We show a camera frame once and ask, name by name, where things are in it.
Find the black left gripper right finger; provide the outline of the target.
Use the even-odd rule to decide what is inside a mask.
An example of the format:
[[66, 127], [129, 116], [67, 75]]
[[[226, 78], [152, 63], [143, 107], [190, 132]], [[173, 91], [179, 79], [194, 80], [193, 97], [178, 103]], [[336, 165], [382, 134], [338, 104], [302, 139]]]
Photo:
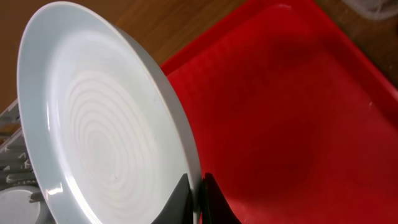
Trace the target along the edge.
[[200, 207], [202, 224], [241, 224], [210, 173], [205, 174], [201, 183]]

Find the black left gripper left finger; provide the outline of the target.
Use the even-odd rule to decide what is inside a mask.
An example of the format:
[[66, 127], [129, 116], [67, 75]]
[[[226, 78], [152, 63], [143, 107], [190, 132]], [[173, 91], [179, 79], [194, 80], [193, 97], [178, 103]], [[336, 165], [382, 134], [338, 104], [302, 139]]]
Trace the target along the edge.
[[193, 224], [193, 197], [187, 174], [181, 176], [152, 224]]

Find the large light blue plate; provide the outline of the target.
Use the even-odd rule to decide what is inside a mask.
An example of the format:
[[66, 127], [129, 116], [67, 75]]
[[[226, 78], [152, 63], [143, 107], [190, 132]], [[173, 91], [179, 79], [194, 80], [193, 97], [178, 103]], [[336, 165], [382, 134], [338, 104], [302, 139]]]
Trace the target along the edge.
[[17, 99], [29, 159], [57, 223], [152, 223], [201, 168], [182, 104], [154, 59], [92, 10], [51, 2], [23, 32]]

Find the light blue bowl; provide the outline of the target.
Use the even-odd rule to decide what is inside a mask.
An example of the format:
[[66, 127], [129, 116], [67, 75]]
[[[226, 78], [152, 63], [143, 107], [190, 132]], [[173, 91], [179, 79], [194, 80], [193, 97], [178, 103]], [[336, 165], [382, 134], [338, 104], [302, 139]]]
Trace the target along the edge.
[[39, 188], [17, 186], [1, 191], [1, 224], [54, 223]]

